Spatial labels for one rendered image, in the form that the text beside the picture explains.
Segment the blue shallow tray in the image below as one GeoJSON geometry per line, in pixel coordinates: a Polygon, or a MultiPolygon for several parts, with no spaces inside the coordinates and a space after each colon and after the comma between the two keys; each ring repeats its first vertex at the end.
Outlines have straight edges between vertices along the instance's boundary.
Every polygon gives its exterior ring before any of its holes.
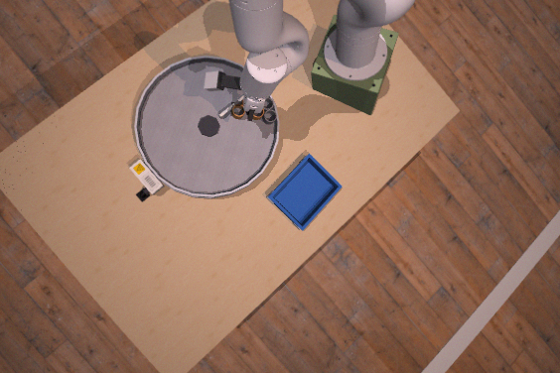
{"type": "Polygon", "coordinates": [[[266,198],[303,231],[342,186],[310,154],[299,163],[266,198]]]}

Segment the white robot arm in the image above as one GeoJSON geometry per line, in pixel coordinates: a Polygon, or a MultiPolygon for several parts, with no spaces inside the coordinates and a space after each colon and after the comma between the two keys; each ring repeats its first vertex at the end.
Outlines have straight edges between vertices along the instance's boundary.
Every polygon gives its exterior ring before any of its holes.
{"type": "MultiPolygon", "coordinates": [[[[206,72],[204,89],[238,89],[245,96],[263,102],[306,60],[308,32],[299,20],[283,11],[283,0],[228,1],[236,38],[249,54],[241,77],[221,71],[206,72]]],[[[387,57],[381,26],[401,18],[414,2],[340,0],[337,28],[328,36],[324,47],[329,69],[340,78],[352,81],[376,75],[387,57]]]]}

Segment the grey metal ring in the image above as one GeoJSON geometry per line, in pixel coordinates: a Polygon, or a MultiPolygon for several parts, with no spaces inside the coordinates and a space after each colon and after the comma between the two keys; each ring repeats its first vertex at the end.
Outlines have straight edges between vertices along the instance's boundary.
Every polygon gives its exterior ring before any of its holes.
{"type": "Polygon", "coordinates": [[[274,110],[271,110],[271,109],[267,110],[262,116],[262,120],[265,124],[272,124],[276,120],[276,118],[277,118],[276,112],[274,110]],[[270,113],[270,114],[273,115],[273,118],[274,118],[273,121],[269,121],[269,120],[266,119],[265,114],[267,114],[267,113],[270,113]]]}
{"type": "MultiPolygon", "coordinates": [[[[273,105],[274,105],[273,100],[272,100],[271,98],[268,97],[268,98],[266,98],[265,101],[267,101],[268,103],[270,103],[270,108],[269,108],[269,109],[272,109],[272,107],[273,107],[273,105]]],[[[269,109],[266,109],[266,108],[264,108],[264,107],[263,107],[263,109],[264,109],[264,112],[266,112],[267,110],[269,110],[269,109]]]]}

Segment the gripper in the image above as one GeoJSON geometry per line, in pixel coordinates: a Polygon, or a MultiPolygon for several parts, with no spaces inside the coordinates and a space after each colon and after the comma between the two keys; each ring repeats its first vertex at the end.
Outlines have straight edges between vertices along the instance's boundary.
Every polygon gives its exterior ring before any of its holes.
{"type": "Polygon", "coordinates": [[[246,114],[248,115],[247,116],[247,121],[252,121],[254,111],[255,111],[255,113],[261,113],[261,111],[264,107],[264,104],[265,104],[265,100],[266,99],[263,99],[263,102],[258,102],[257,98],[250,98],[250,97],[247,97],[247,96],[244,95],[242,110],[244,110],[246,112],[246,114]]]}

